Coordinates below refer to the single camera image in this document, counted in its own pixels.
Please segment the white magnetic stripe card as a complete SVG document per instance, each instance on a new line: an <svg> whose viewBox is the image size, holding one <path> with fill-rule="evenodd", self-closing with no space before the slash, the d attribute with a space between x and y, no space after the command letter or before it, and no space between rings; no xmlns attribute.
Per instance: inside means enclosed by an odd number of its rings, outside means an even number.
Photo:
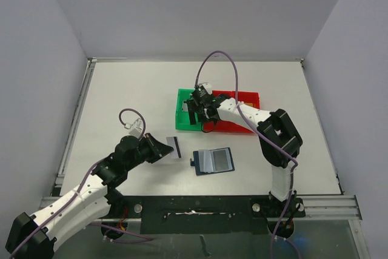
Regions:
<svg viewBox="0 0 388 259"><path fill-rule="evenodd" d="M172 159L181 159L182 153L179 145L179 140L177 136L170 136L166 138L167 145L170 146L173 151L170 153Z"/></svg>

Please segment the blue leather card holder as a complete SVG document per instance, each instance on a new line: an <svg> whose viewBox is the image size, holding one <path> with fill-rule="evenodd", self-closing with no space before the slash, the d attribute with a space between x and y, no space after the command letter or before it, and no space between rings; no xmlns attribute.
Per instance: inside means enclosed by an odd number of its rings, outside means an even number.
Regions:
<svg viewBox="0 0 388 259"><path fill-rule="evenodd" d="M235 170L232 152L229 147L193 151L190 166L194 168L197 176Z"/></svg>

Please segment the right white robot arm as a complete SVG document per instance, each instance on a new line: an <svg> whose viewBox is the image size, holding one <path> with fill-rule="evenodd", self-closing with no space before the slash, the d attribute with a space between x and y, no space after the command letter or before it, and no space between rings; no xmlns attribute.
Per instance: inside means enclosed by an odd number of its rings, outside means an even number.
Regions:
<svg viewBox="0 0 388 259"><path fill-rule="evenodd" d="M258 136L263 156L272 167L271 211L278 216L290 211L294 171L298 167L296 158L303 139L289 114L283 109L268 111L249 106L239 99L238 90L233 96L216 96L204 83L197 84L184 103L191 124L225 121L251 130Z"/></svg>

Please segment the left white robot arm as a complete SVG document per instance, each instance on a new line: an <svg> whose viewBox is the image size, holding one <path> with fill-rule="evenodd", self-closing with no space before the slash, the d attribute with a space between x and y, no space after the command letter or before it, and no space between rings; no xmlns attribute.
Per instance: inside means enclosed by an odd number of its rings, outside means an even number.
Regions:
<svg viewBox="0 0 388 259"><path fill-rule="evenodd" d="M174 151L150 133L123 137L96 162L81 182L47 207L17 216L5 244L11 258L52 258L62 243L98 218L117 217L124 203L117 190L138 165L155 163Z"/></svg>

